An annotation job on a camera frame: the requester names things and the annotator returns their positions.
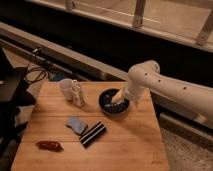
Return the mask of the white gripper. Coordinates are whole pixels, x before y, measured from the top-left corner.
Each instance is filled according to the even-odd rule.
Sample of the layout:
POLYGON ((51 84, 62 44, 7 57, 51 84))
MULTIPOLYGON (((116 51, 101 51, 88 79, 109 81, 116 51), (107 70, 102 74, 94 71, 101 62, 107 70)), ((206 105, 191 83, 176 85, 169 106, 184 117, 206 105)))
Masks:
POLYGON ((128 87, 123 88, 123 92, 119 90, 111 99, 112 103, 121 103, 124 101, 124 98, 129 101, 137 103, 143 93, 144 89, 142 87, 128 87))

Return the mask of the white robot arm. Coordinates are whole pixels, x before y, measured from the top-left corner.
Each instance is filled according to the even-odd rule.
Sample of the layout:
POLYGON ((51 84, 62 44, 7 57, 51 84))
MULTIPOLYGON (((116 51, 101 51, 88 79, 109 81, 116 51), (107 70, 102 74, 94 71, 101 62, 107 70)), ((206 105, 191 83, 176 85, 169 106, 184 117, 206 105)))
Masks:
POLYGON ((133 65, 128 70, 127 83, 112 97, 111 102, 125 99, 138 101, 145 88, 213 120, 213 88, 163 76, 154 60, 133 65))

